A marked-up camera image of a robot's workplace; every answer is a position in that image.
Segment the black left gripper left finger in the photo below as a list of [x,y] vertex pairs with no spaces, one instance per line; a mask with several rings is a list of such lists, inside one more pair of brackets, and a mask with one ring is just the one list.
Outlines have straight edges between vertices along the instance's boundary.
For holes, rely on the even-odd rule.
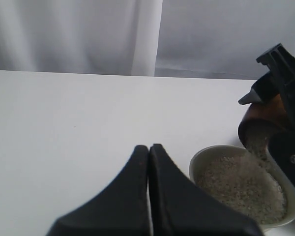
[[98,195],[58,218],[49,236],[148,236],[148,155],[135,146],[115,179]]

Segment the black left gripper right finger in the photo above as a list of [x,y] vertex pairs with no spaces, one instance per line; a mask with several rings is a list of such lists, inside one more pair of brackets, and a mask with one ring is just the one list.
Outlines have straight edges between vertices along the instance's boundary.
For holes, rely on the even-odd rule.
[[149,151],[148,189],[155,236],[261,236],[251,218],[192,183],[161,144]]

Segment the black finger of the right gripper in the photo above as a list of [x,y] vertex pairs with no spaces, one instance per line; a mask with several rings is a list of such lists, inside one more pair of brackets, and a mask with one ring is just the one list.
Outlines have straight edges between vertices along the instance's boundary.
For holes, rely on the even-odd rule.
[[274,106],[277,102],[295,129],[295,57],[282,44],[259,56],[256,61],[269,71],[260,77],[238,103]]
[[295,132],[271,136],[269,155],[295,189]]

